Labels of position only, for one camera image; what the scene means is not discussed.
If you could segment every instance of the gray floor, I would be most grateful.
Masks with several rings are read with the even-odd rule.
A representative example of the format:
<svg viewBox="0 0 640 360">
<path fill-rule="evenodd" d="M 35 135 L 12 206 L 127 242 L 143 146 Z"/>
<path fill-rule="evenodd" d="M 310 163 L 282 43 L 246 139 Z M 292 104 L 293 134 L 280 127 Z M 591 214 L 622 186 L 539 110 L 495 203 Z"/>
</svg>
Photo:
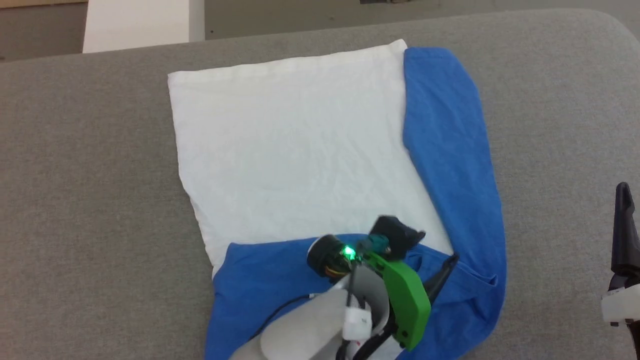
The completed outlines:
<svg viewBox="0 0 640 360">
<path fill-rule="evenodd" d="M 609 13 L 640 38 L 640 0 L 205 0 L 207 39 L 538 8 Z M 86 4 L 0 9 L 0 61 L 80 53 Z"/>
</svg>

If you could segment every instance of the white connector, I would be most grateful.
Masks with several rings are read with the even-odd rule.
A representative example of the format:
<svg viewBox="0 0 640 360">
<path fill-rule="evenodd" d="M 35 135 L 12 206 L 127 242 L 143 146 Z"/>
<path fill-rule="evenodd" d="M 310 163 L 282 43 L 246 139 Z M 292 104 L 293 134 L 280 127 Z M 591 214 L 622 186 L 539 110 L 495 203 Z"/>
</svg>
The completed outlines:
<svg viewBox="0 0 640 360">
<path fill-rule="evenodd" d="M 602 297 L 602 318 L 620 323 L 640 320 L 640 284 L 630 288 L 611 290 Z"/>
<path fill-rule="evenodd" d="M 342 326 L 342 338 L 349 341 L 369 339 L 372 326 L 371 310 L 347 307 Z"/>
</svg>

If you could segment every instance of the green led light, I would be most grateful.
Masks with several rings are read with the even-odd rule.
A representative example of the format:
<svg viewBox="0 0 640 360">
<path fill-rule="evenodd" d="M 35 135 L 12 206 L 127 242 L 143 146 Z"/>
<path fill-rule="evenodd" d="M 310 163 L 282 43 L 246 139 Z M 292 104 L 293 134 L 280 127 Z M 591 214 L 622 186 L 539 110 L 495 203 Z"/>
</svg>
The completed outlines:
<svg viewBox="0 0 640 360">
<path fill-rule="evenodd" d="M 348 246 L 344 247 L 344 249 L 342 250 L 342 254 L 348 260 L 353 260 L 353 259 L 356 258 L 356 251 L 353 250 L 352 248 L 348 247 Z"/>
</svg>

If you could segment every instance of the gray fabric surface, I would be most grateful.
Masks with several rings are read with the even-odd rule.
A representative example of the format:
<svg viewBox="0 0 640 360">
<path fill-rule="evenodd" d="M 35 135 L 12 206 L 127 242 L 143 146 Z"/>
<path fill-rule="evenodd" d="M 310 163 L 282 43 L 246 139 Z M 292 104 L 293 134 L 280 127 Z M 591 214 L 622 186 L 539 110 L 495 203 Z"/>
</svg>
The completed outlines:
<svg viewBox="0 0 640 360">
<path fill-rule="evenodd" d="M 167 73 L 397 38 L 452 49 L 484 104 L 509 282 L 496 331 L 469 358 L 632 359 L 599 300 L 614 187 L 628 181 L 640 199 L 640 44 L 610 16 L 582 10 L 0 65 L 5 358 L 202 357 L 211 268 L 178 178 Z"/>
</svg>

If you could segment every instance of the black cable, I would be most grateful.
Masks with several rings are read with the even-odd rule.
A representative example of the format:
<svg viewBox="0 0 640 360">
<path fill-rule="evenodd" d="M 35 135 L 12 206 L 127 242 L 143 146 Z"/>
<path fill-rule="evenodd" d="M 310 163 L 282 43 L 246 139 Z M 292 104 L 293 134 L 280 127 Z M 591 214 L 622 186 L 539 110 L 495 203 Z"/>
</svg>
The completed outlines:
<svg viewBox="0 0 640 360">
<path fill-rule="evenodd" d="M 352 360 L 366 360 L 373 355 L 373 353 L 384 344 L 384 342 L 397 331 L 396 314 L 394 313 L 391 303 L 389 303 L 389 318 L 387 323 L 382 328 L 382 332 L 370 337 L 354 354 Z"/>
<path fill-rule="evenodd" d="M 627 325 L 629 331 L 631 331 L 631 337 L 634 339 L 634 346 L 636 348 L 636 357 L 640 360 L 640 320 Z"/>
<path fill-rule="evenodd" d="M 347 308 L 351 306 L 351 295 L 353 294 L 353 283 L 355 282 L 356 269 L 358 268 L 358 264 L 356 264 L 351 270 L 351 274 L 349 275 L 349 281 L 347 282 Z M 345 360 L 347 356 L 347 346 L 349 346 L 350 341 L 342 340 L 342 344 L 338 348 L 338 351 L 335 353 L 335 360 Z"/>
<path fill-rule="evenodd" d="M 253 338 L 255 338 L 256 336 L 260 335 L 260 333 L 264 330 L 265 327 L 267 327 L 267 325 L 269 325 L 269 322 L 271 321 L 271 319 L 273 319 L 274 316 L 276 316 L 280 310 L 284 309 L 285 307 L 287 307 L 288 305 L 293 304 L 296 301 L 300 301 L 300 300 L 304 300 L 304 299 L 310 299 L 312 296 L 312 294 L 306 294 L 306 295 L 302 295 L 299 297 L 294 297 L 293 299 L 285 302 L 284 304 L 278 306 L 277 309 L 275 309 L 271 315 L 269 315 L 269 317 L 267 318 L 267 320 L 265 320 L 262 325 L 260 325 L 260 327 L 258 328 L 258 330 L 256 330 L 253 335 L 251 335 L 251 338 L 249 338 L 249 341 L 253 340 Z"/>
</svg>

